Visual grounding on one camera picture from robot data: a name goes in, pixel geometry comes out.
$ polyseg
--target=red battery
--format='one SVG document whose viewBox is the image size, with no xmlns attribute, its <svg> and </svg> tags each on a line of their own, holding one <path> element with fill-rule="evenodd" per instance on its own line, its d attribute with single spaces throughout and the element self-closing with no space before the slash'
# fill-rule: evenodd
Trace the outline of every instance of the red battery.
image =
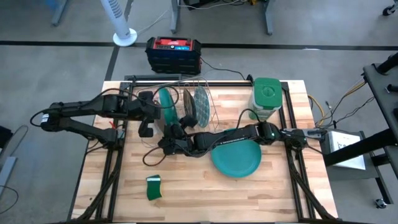
<svg viewBox="0 0 398 224">
<path fill-rule="evenodd" d="M 146 53 L 152 70 L 157 73 L 200 73 L 201 43 L 179 37 L 152 37 Z"/>
</svg>

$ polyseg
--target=concrete floor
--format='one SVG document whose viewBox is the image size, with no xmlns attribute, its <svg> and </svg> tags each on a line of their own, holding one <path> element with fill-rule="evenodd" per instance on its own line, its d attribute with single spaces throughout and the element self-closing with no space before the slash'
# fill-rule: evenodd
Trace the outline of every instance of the concrete floor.
<svg viewBox="0 0 398 224">
<path fill-rule="evenodd" d="M 1 1 L 0 40 L 109 42 L 113 28 L 99 1 L 71 0 L 59 27 L 50 26 L 52 11 L 45 1 Z M 127 1 L 119 1 L 125 8 Z M 275 31 L 264 34 L 259 6 L 223 6 L 212 10 L 181 11 L 180 32 L 206 43 L 398 45 L 398 14 L 381 17 L 390 0 L 278 0 L 274 5 Z M 135 0 L 128 23 L 140 30 L 170 6 L 164 0 Z M 139 42 L 152 36 L 170 36 L 169 20 L 162 19 L 141 33 Z M 125 75 L 153 74 L 143 48 L 120 49 L 112 80 Z M 15 130 L 28 124 L 36 111 L 54 101 L 87 100 L 98 94 L 112 47 L 0 46 L 0 124 Z M 307 91 L 326 108 L 360 79 L 362 67 L 384 61 L 390 51 L 203 49 L 213 66 L 245 75 L 305 80 Z M 210 80 L 237 80 L 228 72 L 207 72 Z M 336 112 L 344 116 L 371 96 L 366 86 L 347 98 Z M 315 119 L 320 118 L 317 110 Z M 93 118 L 81 119 L 91 124 Z M 375 102 L 339 123 L 340 129 L 374 134 L 387 127 Z M 67 218 L 83 159 L 86 140 L 76 134 L 46 133 L 30 126 L 16 152 L 19 158 L 8 186 L 19 192 L 14 208 L 0 215 L 0 223 L 48 223 Z M 398 202 L 398 184 L 389 166 L 382 167 L 392 198 Z M 331 180 L 339 217 L 370 223 L 394 223 L 398 206 L 378 210 L 376 182 Z M 4 192 L 0 211 L 14 200 Z"/>
</svg>

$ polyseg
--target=black metal frame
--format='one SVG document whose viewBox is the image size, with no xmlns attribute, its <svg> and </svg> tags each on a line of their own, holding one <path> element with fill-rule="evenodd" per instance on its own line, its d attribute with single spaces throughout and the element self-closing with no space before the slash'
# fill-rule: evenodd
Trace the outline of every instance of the black metal frame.
<svg viewBox="0 0 398 224">
<path fill-rule="evenodd" d="M 120 84 L 120 87 L 122 89 L 124 89 L 124 87 L 127 86 L 129 88 L 130 92 L 132 92 L 133 88 L 136 86 L 145 87 L 145 86 L 154 86 L 154 85 L 160 85 L 160 84 L 168 84 L 168 82 L 140 82 L 140 81 L 137 81 L 136 77 L 132 78 L 132 76 L 126 76 L 125 80 L 129 80 L 129 81 L 131 80 L 132 82 L 122 82 Z M 219 81 L 216 81 L 216 82 L 208 82 L 208 85 L 209 86 L 252 86 L 252 82 L 250 82 L 250 81 L 242 81 L 242 82 L 219 82 Z M 287 102 L 287 109 L 289 112 L 289 118 L 290 118 L 292 128 L 296 128 L 297 124 L 296 124 L 296 120 L 295 120 L 295 116 L 294 116 L 292 99 L 290 97 L 289 85 L 287 82 L 282 82 L 282 89 L 285 94 L 285 98 L 286 98 L 286 102 Z M 287 128 L 283 107 L 281 107 L 281 109 L 279 110 L 279 117 L 280 117 L 280 123 L 281 123 L 282 128 Z M 127 121 L 123 122 L 123 128 L 125 130 L 127 130 Z M 118 151 L 118 158 L 116 159 L 115 169 L 121 168 L 121 161 L 122 161 L 123 150 L 124 150 L 124 140 L 125 139 L 123 138 L 122 149 L 120 151 Z M 287 146 L 285 147 L 285 150 L 286 150 L 287 159 L 288 159 L 288 166 L 289 166 L 289 164 L 294 164 L 292 150 L 289 149 Z M 109 170 L 110 170 L 110 166 L 111 166 L 110 161 L 112 160 L 112 154 L 113 154 L 112 152 L 108 152 L 108 154 L 107 154 L 105 167 L 104 167 L 103 182 L 102 182 L 101 186 L 104 185 L 104 180 L 106 180 L 107 176 L 109 175 Z M 298 164 L 300 167 L 300 174 L 302 176 L 302 179 L 303 179 L 304 183 L 308 186 L 308 177 L 307 177 L 307 172 L 305 170 L 305 164 L 304 164 L 302 152 L 296 152 L 295 158 L 298 160 Z M 73 201 L 71 204 L 68 220 L 70 220 L 70 217 L 72 215 L 72 211 L 73 211 L 73 207 L 75 204 L 75 199 L 76 199 L 76 195 L 77 195 L 78 187 L 79 187 L 79 183 L 80 183 L 81 173 L 83 172 L 83 166 L 84 166 L 84 160 L 83 160 L 83 164 L 81 167 L 79 179 L 78 179 L 78 182 L 76 185 L 75 194 L 74 194 L 74 198 L 73 198 Z M 293 189 L 294 201 L 295 201 L 295 206 L 296 206 L 296 211 L 297 211 L 297 220 L 299 223 L 313 223 L 313 224 L 316 224 L 316 223 L 319 223 L 319 224 L 321 224 L 321 223 L 350 224 L 351 223 L 351 224 L 355 224 L 355 222 L 344 222 L 341 220 L 319 220 L 319 219 L 316 219 L 313 205 L 309 201 L 308 197 L 306 197 L 306 203 L 307 203 L 308 213 L 310 215 L 310 218 L 304 218 L 302 204 L 300 201 L 299 188 L 298 188 L 297 182 L 295 181 L 295 179 L 292 176 L 292 173 L 290 173 L 290 178 L 292 181 L 292 189 Z M 102 208 L 103 208 L 103 201 L 102 201 L 101 205 L 98 206 L 98 208 L 97 208 L 97 213 L 95 215 L 94 220 L 85 220 L 85 221 L 79 222 L 79 223 L 117 223 L 117 222 L 113 222 L 113 213 L 114 213 L 114 206 L 116 203 L 116 196 L 117 196 L 117 191 L 118 191 L 118 182 L 119 182 L 119 174 L 113 183 L 113 187 L 112 187 L 112 191 L 111 191 L 111 200 L 109 202 L 109 211 L 108 211 L 107 218 L 103 219 L 101 217 Z"/>
</svg>

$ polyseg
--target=wire dish rack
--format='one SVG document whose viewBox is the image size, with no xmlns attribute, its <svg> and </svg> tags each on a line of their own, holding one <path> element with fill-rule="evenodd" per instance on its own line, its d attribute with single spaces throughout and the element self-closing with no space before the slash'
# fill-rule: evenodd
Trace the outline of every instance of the wire dish rack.
<svg viewBox="0 0 398 224">
<path fill-rule="evenodd" d="M 139 93 L 140 91 L 149 91 L 149 90 L 152 92 L 155 92 L 157 89 L 164 87 L 165 89 L 167 89 L 169 91 L 169 93 L 173 99 L 173 102 L 175 102 L 177 100 L 177 94 L 178 94 L 178 101 L 175 105 L 175 109 L 177 111 L 178 119 L 181 119 L 186 115 L 185 110 L 184 110 L 184 102 L 183 102 L 184 90 L 188 90 L 190 92 L 190 94 L 193 97 L 195 97 L 195 89 L 200 88 L 199 86 L 204 88 L 204 90 L 206 91 L 207 97 L 208 97 L 209 106 L 210 106 L 209 121 L 208 121 L 208 124 L 204 127 L 200 127 L 199 124 L 197 124 L 193 128 L 187 127 L 185 129 L 185 131 L 188 134 L 196 133 L 196 132 L 206 132 L 206 131 L 217 132 L 217 128 L 220 125 L 220 121 L 218 118 L 216 105 L 213 100 L 213 97 L 211 96 L 209 84 L 208 84 L 207 80 L 203 77 L 193 77 L 193 78 L 188 78 L 188 79 L 181 80 L 181 81 L 170 82 L 167 84 L 154 85 L 154 86 L 150 86 L 150 87 L 140 88 L 137 91 L 137 93 Z M 155 94 L 154 102 L 160 104 L 159 92 L 157 92 Z M 164 118 L 161 118 L 160 120 L 155 121 L 155 129 L 159 129 L 160 131 L 163 131 L 164 124 L 165 124 Z"/>
</svg>

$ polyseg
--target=green plate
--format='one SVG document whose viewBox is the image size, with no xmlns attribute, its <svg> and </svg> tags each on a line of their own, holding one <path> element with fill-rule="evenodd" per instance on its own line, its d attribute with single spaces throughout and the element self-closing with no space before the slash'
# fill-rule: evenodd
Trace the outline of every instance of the green plate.
<svg viewBox="0 0 398 224">
<path fill-rule="evenodd" d="M 159 90 L 159 98 L 160 98 L 160 104 L 162 107 L 168 107 L 173 105 L 173 98 L 170 95 L 170 92 L 166 88 L 162 88 Z M 164 112 L 164 119 L 166 124 L 177 124 L 178 123 L 178 116 L 177 116 L 177 110 L 175 109 L 175 106 L 167 109 L 163 109 Z"/>
<path fill-rule="evenodd" d="M 228 177 L 241 178 L 252 174 L 261 162 L 261 148 L 252 140 L 243 140 L 215 147 L 211 160 Z"/>
</svg>

